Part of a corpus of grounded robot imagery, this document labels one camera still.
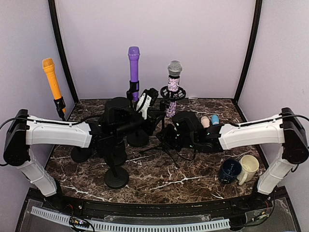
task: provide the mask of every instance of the marble table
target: marble table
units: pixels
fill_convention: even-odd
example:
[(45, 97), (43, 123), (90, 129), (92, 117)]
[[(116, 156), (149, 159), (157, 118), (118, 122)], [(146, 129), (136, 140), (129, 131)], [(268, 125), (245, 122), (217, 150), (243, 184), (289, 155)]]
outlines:
[[(78, 121), (89, 115), (102, 114), (106, 100), (82, 100), (71, 114), (71, 121)], [(217, 114), (221, 123), (241, 122), (241, 118), (229, 99), (184, 99), (178, 102), (177, 110), (190, 110), (202, 116)], [(193, 203), (228, 199), (249, 195), (254, 182), (265, 171), (260, 156), (254, 146), (238, 147), (222, 153), (197, 154), (194, 161), (185, 161), (172, 152), (179, 168), (162, 151), (139, 154), (140, 150), (158, 145), (155, 136), (150, 137), (149, 145), (134, 148), (126, 144), (128, 160), (123, 167), (129, 172), (130, 181), (122, 189), (114, 190), (104, 184), (104, 173), (108, 166), (104, 159), (94, 154), (84, 163), (75, 163), (70, 158), (71, 146), (57, 145), (46, 166), (51, 176), (61, 184), (65, 195), (116, 203)], [(236, 182), (222, 185), (217, 173), (221, 163), (228, 158), (239, 160), (244, 155), (253, 155), (260, 162), (255, 177), (239, 186)], [(181, 151), (190, 158), (192, 150)]]

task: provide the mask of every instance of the white perforated rail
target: white perforated rail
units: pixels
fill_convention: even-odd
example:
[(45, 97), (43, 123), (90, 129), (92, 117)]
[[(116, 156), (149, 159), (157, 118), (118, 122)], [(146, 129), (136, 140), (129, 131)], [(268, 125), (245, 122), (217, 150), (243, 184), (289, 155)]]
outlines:
[[(70, 226), (69, 225), (70, 217), (61, 213), (55, 213), (34, 206), (32, 207), (31, 214), (44, 218), (49, 221), (53, 221), (58, 224)], [(229, 219), (192, 223), (192, 224), (164, 225), (164, 226), (128, 225), (128, 224), (107, 223), (96, 220), (91, 220), (90, 222), (96, 229), (96, 232), (208, 232), (208, 231), (217, 231), (230, 228)]]

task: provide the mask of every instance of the purple microphone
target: purple microphone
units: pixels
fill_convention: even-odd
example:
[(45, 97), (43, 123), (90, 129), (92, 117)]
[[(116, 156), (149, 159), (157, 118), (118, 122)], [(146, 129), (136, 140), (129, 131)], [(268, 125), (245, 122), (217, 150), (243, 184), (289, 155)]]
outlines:
[(140, 58), (140, 49), (139, 47), (130, 47), (129, 48), (129, 60), (130, 60), (130, 72), (131, 72), (131, 85), (136, 85), (133, 92), (133, 101), (137, 102), (139, 100), (139, 58)]

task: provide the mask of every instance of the microphone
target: microphone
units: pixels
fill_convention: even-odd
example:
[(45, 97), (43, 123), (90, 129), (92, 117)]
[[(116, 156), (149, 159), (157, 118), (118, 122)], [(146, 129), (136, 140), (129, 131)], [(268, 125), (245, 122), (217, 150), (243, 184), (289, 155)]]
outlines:
[(43, 70), (46, 73), (49, 82), (50, 89), (54, 96), (54, 102), (56, 104), (58, 115), (60, 118), (62, 118), (63, 121), (65, 121), (64, 113), (66, 111), (66, 105), (64, 103), (63, 97), (59, 89), (53, 59), (51, 58), (44, 59), (42, 64), (43, 64)]
[(139, 47), (130, 47), (129, 48), (129, 60), (130, 60), (130, 91), (133, 95), (133, 101), (137, 102), (139, 100), (139, 58), (140, 58), (140, 49)]
[(173, 117), (176, 114), (176, 101), (185, 98), (186, 92), (179, 87), (180, 73), (183, 70), (181, 63), (173, 60), (168, 65), (169, 83), (161, 89), (161, 96), (170, 101), (169, 108), (166, 111), (167, 117)]

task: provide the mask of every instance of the dark blue mug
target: dark blue mug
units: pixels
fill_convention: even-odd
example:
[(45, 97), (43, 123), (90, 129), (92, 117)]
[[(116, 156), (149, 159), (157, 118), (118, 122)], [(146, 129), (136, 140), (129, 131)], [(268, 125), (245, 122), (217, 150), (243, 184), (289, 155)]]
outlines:
[(241, 164), (235, 159), (227, 159), (221, 165), (218, 173), (219, 181), (222, 184), (232, 183), (241, 173)]

